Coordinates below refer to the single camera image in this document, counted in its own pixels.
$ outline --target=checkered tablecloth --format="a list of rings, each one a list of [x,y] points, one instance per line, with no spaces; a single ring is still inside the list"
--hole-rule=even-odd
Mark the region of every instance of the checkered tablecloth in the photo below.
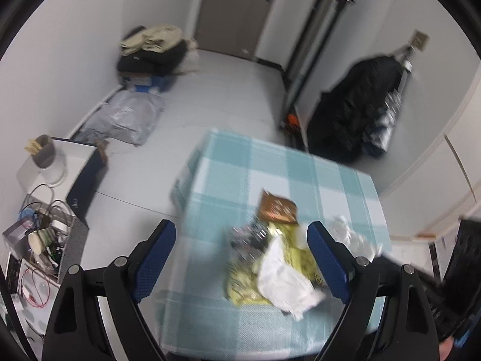
[[[279,145],[211,131],[172,191],[183,213],[155,299],[160,346],[198,359],[286,359],[319,352],[343,308],[331,296],[296,322],[273,306],[225,298],[229,227],[251,222],[262,189],[288,197],[299,222],[344,215],[370,241],[391,243],[367,174]],[[371,322],[377,325],[382,301]]]

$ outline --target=black jacket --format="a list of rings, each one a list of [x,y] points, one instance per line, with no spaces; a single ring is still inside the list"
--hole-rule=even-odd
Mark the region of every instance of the black jacket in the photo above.
[[[362,135],[397,88],[403,67],[394,57],[360,61],[331,92],[321,94],[307,126],[309,152],[348,164],[361,154]]]

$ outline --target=paper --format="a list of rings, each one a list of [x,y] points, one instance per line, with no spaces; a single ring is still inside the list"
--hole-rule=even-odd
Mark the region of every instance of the paper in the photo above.
[[[296,246],[304,250],[309,249],[307,245],[307,228],[309,224],[301,224],[296,233]],[[335,242],[344,244],[353,257],[365,257],[370,262],[381,255],[382,245],[374,245],[364,235],[349,228],[346,218],[343,215],[334,217],[334,220],[326,228]]]
[[[319,304],[326,295],[314,289],[312,283],[284,261],[281,236],[270,243],[261,263],[257,288],[275,307],[289,312],[295,320]]]

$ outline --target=gray plastic bag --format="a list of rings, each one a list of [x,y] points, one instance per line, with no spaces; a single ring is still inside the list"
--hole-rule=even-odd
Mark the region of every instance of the gray plastic bag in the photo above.
[[[143,145],[165,109],[164,100],[150,93],[120,91],[88,119],[75,138],[94,143],[105,137]]]

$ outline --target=electrical outlet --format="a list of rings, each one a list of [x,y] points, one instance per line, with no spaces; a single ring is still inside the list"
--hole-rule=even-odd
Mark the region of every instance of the electrical outlet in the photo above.
[[[429,35],[421,31],[415,30],[413,37],[411,38],[410,44],[412,45],[413,48],[419,51],[424,51],[428,41],[429,41]]]

